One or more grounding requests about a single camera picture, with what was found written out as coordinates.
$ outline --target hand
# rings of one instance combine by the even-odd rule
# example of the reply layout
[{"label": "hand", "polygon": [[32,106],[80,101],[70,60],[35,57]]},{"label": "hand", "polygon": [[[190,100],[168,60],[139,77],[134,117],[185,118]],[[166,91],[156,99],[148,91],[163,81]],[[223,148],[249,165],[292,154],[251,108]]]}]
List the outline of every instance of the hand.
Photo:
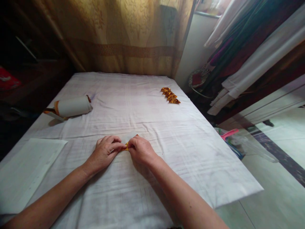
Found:
[{"label": "hand", "polygon": [[146,166],[158,158],[149,141],[140,136],[134,136],[129,140],[128,150],[133,159]]},{"label": "hand", "polygon": [[95,150],[83,164],[85,173],[93,176],[110,165],[118,152],[126,149],[126,145],[121,141],[118,136],[105,136],[99,139]]}]

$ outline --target white paper roll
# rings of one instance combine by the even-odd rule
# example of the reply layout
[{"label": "white paper roll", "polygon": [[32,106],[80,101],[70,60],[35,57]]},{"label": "white paper roll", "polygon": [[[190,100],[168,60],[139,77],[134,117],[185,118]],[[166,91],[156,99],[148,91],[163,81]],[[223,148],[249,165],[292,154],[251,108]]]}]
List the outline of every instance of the white paper roll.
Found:
[{"label": "white paper roll", "polygon": [[84,95],[73,99],[56,101],[54,104],[56,113],[63,118],[89,113],[93,109],[89,100],[89,96]]}]

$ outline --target wall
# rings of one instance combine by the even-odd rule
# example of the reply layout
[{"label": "wall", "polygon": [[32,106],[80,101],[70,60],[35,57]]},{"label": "wall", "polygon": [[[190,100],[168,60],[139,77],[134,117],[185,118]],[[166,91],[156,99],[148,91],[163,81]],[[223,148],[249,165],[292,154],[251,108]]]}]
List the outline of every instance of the wall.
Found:
[{"label": "wall", "polygon": [[211,18],[194,14],[191,28],[186,40],[183,55],[175,77],[175,81],[184,92],[191,89],[188,87],[189,75],[206,63],[212,50],[204,48],[203,45],[208,40],[217,23],[217,18]]}]

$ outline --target white paper sheet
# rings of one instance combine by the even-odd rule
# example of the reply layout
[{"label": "white paper sheet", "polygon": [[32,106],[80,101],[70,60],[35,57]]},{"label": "white paper sheet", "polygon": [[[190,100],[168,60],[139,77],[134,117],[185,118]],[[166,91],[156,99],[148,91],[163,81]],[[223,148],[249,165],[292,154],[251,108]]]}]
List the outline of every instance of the white paper sheet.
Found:
[{"label": "white paper sheet", "polygon": [[67,141],[31,138],[0,170],[0,214],[21,212]]}]

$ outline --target mattress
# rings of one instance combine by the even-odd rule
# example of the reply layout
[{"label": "mattress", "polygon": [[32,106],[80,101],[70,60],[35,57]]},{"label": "mattress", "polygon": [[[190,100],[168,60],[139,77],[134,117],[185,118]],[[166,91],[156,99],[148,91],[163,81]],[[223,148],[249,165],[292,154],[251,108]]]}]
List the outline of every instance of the mattress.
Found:
[{"label": "mattress", "polygon": [[[180,104],[160,92],[170,87]],[[41,114],[11,152],[30,138],[68,143],[31,198],[31,204],[86,161],[105,135],[136,132],[213,208],[263,188],[183,93],[165,76],[77,73],[54,101],[89,95],[93,110],[66,122]],[[73,198],[53,225],[60,228],[167,228],[175,213],[150,171],[122,151]]]}]

